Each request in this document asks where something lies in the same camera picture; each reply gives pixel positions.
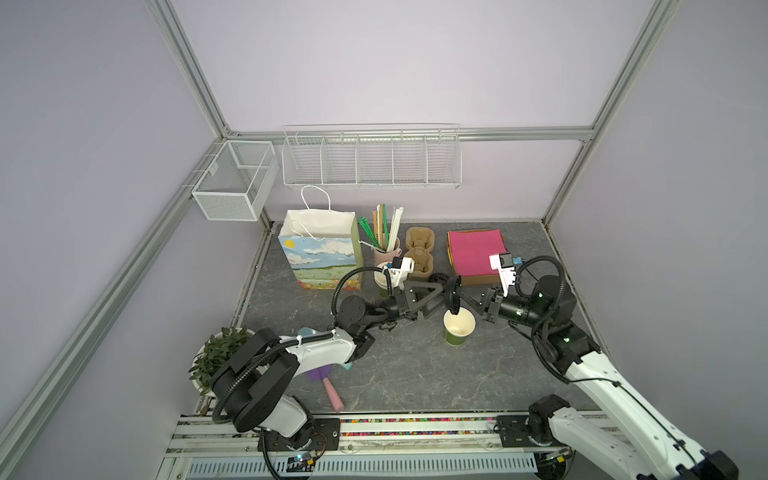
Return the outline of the green paper cup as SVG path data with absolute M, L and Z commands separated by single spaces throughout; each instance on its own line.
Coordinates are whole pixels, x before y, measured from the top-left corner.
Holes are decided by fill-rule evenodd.
M 475 317 L 465 308 L 460 308 L 457 315 L 448 311 L 443 315 L 444 338 L 451 346 L 463 344 L 476 327 Z

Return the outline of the black coffee cup lid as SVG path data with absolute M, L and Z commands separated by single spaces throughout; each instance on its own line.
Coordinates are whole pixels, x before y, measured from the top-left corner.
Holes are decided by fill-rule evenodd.
M 444 303 L 446 310 L 457 315 L 461 308 L 461 298 L 459 291 L 461 289 L 461 277 L 453 276 L 449 278 L 444 285 Z

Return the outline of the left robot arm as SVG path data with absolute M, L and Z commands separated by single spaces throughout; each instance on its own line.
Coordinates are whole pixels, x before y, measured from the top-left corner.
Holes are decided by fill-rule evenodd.
M 404 280 L 396 287 L 393 275 L 404 271 L 404 263 L 403 257 L 397 257 L 391 269 L 363 266 L 346 273 L 333 292 L 329 330 L 293 337 L 279 336 L 269 328 L 255 332 L 210 381 L 216 397 L 212 421 L 230 423 L 239 433 L 259 430 L 262 442 L 271 431 L 291 449 L 310 445 L 316 435 L 314 417 L 297 398 L 285 394 L 294 377 L 362 358 L 375 342 L 371 328 L 427 317 L 429 302 L 439 296 L 448 312 L 459 311 L 458 277 L 444 282 Z M 339 302 L 347 281 L 364 272 L 383 274 L 388 296 L 371 303 L 353 295 Z

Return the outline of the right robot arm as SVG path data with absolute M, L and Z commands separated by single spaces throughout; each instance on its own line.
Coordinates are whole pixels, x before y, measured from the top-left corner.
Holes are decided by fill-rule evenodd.
M 708 451 L 677 429 L 613 365 L 600 345 L 576 325 L 575 295 L 559 260 L 541 255 L 515 265 L 509 253 L 493 255 L 501 285 L 474 300 L 459 276 L 446 284 L 445 304 L 466 305 L 488 320 L 525 326 L 534 353 L 560 382 L 580 388 L 615 424 L 621 443 L 585 419 L 568 402 L 549 395 L 529 408 L 528 434 L 537 444 L 557 441 L 580 453 L 614 479 L 736 479 L 736 463 Z

